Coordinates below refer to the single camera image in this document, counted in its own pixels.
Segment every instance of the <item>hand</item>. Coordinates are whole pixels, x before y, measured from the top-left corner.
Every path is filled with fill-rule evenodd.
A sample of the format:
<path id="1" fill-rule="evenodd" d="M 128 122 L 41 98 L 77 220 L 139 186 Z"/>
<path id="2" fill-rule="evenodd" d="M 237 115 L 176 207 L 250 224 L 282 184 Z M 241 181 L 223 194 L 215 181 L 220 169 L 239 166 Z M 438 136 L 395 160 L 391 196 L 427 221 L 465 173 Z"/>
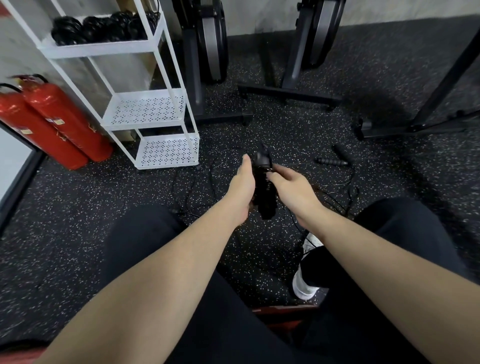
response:
<path id="1" fill-rule="evenodd" d="M 268 179 L 275 185 L 280 200 L 295 214 L 300 225 L 308 229 L 305 218 L 324 208 L 323 205 L 304 176 L 278 164 L 273 167 L 275 172 L 267 172 Z"/>
<path id="2" fill-rule="evenodd" d="M 237 226 L 248 217 L 249 204 L 255 192 L 255 178 L 252 173 L 252 162 L 248 154 L 243 155 L 242 164 L 237 175 L 230 181 L 228 192 L 222 200 L 228 201 Z"/>

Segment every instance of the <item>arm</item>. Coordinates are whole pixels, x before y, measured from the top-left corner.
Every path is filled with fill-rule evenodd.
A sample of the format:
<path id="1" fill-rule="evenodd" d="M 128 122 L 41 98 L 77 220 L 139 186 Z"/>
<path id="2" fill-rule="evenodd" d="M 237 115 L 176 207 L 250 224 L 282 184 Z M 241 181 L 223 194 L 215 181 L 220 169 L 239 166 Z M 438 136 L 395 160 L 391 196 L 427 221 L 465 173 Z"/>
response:
<path id="1" fill-rule="evenodd" d="M 163 363 L 187 327 L 255 189 L 247 155 L 225 197 L 102 289 L 36 364 Z"/>
<path id="2" fill-rule="evenodd" d="M 480 287 L 322 206 L 301 174 L 268 177 L 299 223 L 325 245 L 372 302 L 432 363 L 480 358 Z"/>

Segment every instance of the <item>white storage rack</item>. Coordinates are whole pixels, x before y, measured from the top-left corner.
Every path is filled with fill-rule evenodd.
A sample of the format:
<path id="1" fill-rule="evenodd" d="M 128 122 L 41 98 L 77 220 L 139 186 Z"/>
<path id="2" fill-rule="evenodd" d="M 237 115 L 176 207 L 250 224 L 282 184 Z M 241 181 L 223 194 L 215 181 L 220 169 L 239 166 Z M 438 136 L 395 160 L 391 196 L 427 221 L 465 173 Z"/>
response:
<path id="1" fill-rule="evenodd" d="M 159 8 L 159 20 L 155 30 L 152 33 L 150 29 L 145 10 L 141 0 L 134 0 L 137 12 L 140 15 L 142 24 L 147 34 L 147 40 L 133 40 L 114 43 L 92 43 L 73 46 L 57 46 L 50 33 L 40 39 L 28 26 L 22 16 L 12 6 L 12 0 L 1 0 L 7 10 L 12 14 L 20 26 L 30 36 L 36 47 L 50 61 L 52 66 L 63 77 L 65 82 L 77 94 L 80 100 L 90 110 L 100 125 L 108 132 L 112 139 L 119 145 L 123 152 L 130 158 L 134 166 L 140 170 L 165 167 L 193 166 L 198 164 L 198 149 L 200 145 L 200 136 L 198 134 L 195 120 L 193 119 L 192 109 L 187 98 L 185 85 L 180 74 L 179 65 L 175 52 L 173 50 L 170 35 L 167 30 L 167 23 L 162 9 Z M 66 15 L 60 7 L 57 0 L 51 0 L 61 16 Z M 109 15 L 96 15 L 98 17 L 107 17 Z M 165 67 L 158 50 L 159 42 L 165 35 L 168 49 L 170 51 L 177 77 L 180 82 L 180 88 L 172 88 L 168 79 Z M 125 53 L 144 53 L 152 52 L 164 79 L 167 89 L 149 90 L 138 92 L 117 93 L 100 71 L 97 63 L 92 58 L 94 56 L 108 54 Z M 107 110 L 103 117 L 88 102 L 85 96 L 80 92 L 71 78 L 66 74 L 62 67 L 57 63 L 58 59 L 87 57 L 93 68 L 96 70 L 105 86 L 112 94 Z M 188 133 L 185 127 L 184 115 L 185 106 L 190 114 L 194 133 Z M 140 133 L 142 128 L 158 128 L 167 126 L 180 126 L 182 134 L 143 136 Z M 135 130 L 140 137 L 140 146 L 136 158 L 129 153 L 123 144 L 114 135 L 114 130 Z"/>

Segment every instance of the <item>finger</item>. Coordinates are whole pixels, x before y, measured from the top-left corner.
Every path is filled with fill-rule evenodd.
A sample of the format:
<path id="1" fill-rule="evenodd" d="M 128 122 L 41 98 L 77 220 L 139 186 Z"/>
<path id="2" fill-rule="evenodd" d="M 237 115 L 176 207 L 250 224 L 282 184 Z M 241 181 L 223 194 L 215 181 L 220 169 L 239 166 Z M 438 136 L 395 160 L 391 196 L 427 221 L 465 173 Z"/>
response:
<path id="1" fill-rule="evenodd" d="M 290 168 L 280 166 L 279 164 L 274 164 L 273 169 L 275 172 L 281 174 L 285 179 L 291 181 L 296 179 L 297 177 L 301 176 L 300 173 L 291 170 Z"/>
<path id="2" fill-rule="evenodd" d="M 286 180 L 277 172 L 267 172 L 267 178 L 272 181 L 275 187 L 279 187 Z"/>
<path id="3" fill-rule="evenodd" d="M 237 171 L 237 174 L 239 173 L 252 174 L 252 161 L 250 160 L 248 154 L 244 154 L 242 157 L 242 164 Z"/>

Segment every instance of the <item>person's right arm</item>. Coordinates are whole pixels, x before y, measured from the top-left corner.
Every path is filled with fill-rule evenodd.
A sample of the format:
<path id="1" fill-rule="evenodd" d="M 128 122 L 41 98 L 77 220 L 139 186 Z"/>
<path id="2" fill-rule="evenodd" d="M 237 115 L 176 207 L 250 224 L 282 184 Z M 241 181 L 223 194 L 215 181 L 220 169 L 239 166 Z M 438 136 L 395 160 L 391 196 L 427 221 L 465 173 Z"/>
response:
<path id="1" fill-rule="evenodd" d="M 282 202 L 428 360 L 480 362 L 480 286 L 324 207 L 301 174 L 275 171 Z"/>

